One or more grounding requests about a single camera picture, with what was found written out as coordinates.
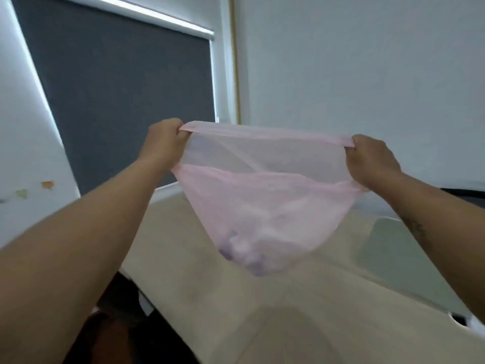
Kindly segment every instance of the light strip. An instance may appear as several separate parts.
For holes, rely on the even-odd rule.
[[[150,17],[153,17],[153,18],[157,18],[157,19],[163,20],[167,23],[172,23],[172,24],[176,24],[176,25],[179,25],[181,27],[184,27],[184,28],[196,30],[198,32],[207,34],[209,36],[214,36],[214,32],[212,30],[209,30],[209,29],[206,29],[206,28],[203,28],[203,27],[199,27],[198,25],[186,22],[185,20],[177,19],[177,18],[174,18],[173,16],[162,14],[161,12],[154,11],[154,10],[151,10],[151,9],[146,9],[146,8],[143,8],[143,7],[138,6],[138,5],[131,4],[131,3],[126,2],[126,1],[122,1],[122,0],[100,0],[100,1],[106,2],[110,5],[119,6],[121,8],[128,9],[128,10],[131,10],[131,11],[139,12],[140,14],[147,15],[147,16],[150,16]]]

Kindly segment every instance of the table surface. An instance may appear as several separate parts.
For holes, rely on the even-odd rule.
[[[375,221],[351,211],[310,256],[257,278],[176,195],[150,206],[123,270],[202,363],[482,363],[482,338],[356,264]]]

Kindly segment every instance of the gray roller blind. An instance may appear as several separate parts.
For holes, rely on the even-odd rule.
[[[12,2],[81,194],[136,159],[149,125],[215,121],[208,40],[64,0]]]

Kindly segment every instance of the white wall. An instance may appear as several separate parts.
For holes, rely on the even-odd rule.
[[[129,0],[215,31],[213,62],[217,115],[234,119],[228,99],[231,72],[227,11],[221,0]],[[33,223],[78,197],[76,182],[59,139],[10,0],[0,0],[0,246]],[[41,181],[54,180],[51,190]],[[28,189],[26,200],[13,196]]]
[[[238,0],[237,12],[244,124],[368,134],[410,175],[485,190],[485,0]]]

